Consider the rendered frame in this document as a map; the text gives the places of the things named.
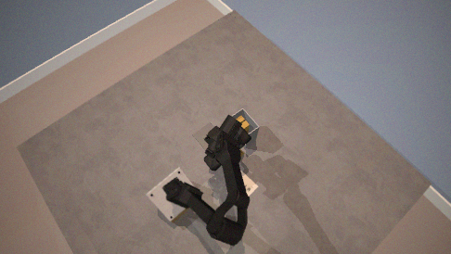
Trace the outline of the grey open bin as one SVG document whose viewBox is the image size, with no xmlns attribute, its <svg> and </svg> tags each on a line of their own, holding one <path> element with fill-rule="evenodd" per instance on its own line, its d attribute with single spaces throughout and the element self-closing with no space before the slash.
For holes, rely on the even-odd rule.
<svg viewBox="0 0 451 254">
<path fill-rule="evenodd" d="M 234 119 L 238 118 L 239 116 L 242 116 L 245 121 L 250 125 L 248 134 L 251 137 L 251 141 L 249 141 L 244 147 L 250 146 L 252 143 L 256 141 L 257 134 L 259 131 L 259 125 L 251 118 L 251 116 L 243 109 L 232 115 Z"/>
</svg>

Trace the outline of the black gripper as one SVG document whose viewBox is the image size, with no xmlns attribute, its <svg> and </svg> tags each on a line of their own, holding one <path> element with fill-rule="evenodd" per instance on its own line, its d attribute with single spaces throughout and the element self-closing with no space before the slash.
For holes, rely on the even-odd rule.
<svg viewBox="0 0 451 254">
<path fill-rule="evenodd" d="M 242 149 L 249 141 L 251 141 L 250 135 L 243 129 L 243 127 L 239 128 L 234 138 L 239 141 L 239 149 Z M 212 159 L 207 155 L 204 158 L 204 161 L 212 171 L 216 171 L 221 167 L 221 164 L 216 157 Z"/>
</svg>

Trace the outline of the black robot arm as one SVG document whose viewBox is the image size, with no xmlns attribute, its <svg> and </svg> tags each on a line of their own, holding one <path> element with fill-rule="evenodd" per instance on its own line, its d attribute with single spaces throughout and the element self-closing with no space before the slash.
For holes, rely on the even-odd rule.
<svg viewBox="0 0 451 254">
<path fill-rule="evenodd" d="M 179 181 L 177 177 L 161 188 L 166 194 L 166 200 L 194 210 L 207 223 L 206 230 L 211 238 L 230 246 L 235 246 L 243 237 L 248 223 L 247 209 L 250 204 L 239 167 L 241 160 L 239 141 L 234 138 L 241 125 L 241 122 L 227 115 L 221 127 L 214 126 L 204 138 L 209 144 L 205 154 L 212 159 L 217 158 L 225 176 L 228 195 L 217 210 L 212 209 L 201 199 L 203 193 L 198 188 Z M 225 217 L 226 212 L 233 206 L 238 207 L 236 222 Z"/>
</svg>

